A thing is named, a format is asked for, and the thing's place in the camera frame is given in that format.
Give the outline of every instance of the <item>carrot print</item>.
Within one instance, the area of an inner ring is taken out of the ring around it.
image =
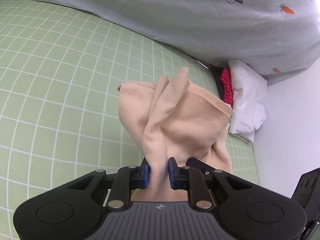
[[[273,68],[273,72],[275,72],[275,73],[281,73],[281,71],[278,70],[276,67]]]
[[[280,5],[281,11],[285,12],[287,14],[295,14],[294,11],[292,11],[288,6],[285,6],[284,4]]]

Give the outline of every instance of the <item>beige fabric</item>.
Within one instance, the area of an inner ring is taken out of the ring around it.
[[[188,68],[181,67],[170,81],[162,76],[157,84],[123,83],[118,111],[120,121],[150,165],[148,188],[136,190],[132,200],[188,199],[186,191],[170,188],[170,157],[178,166],[195,157],[231,173],[225,137],[233,111],[209,91],[191,83]]]

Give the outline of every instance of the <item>silver screw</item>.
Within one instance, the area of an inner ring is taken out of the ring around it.
[[[108,203],[108,206],[111,208],[121,208],[124,205],[124,203],[121,200],[111,200]]]
[[[196,203],[196,206],[201,209],[208,209],[212,207],[212,203],[207,200],[200,200]]]

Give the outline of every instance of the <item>green mattress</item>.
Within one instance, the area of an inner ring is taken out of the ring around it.
[[[210,71],[168,45],[87,12],[0,0],[0,240],[18,238],[12,217],[28,198],[95,169],[139,165],[117,87],[180,66],[218,95]],[[228,135],[227,146],[234,174],[259,183],[252,145]]]

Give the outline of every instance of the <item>red cloth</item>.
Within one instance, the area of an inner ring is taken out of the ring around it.
[[[223,101],[226,104],[231,105],[233,107],[233,90],[231,86],[231,74],[228,68],[224,68],[222,74],[220,76],[220,80],[223,84],[224,88],[224,98]]]

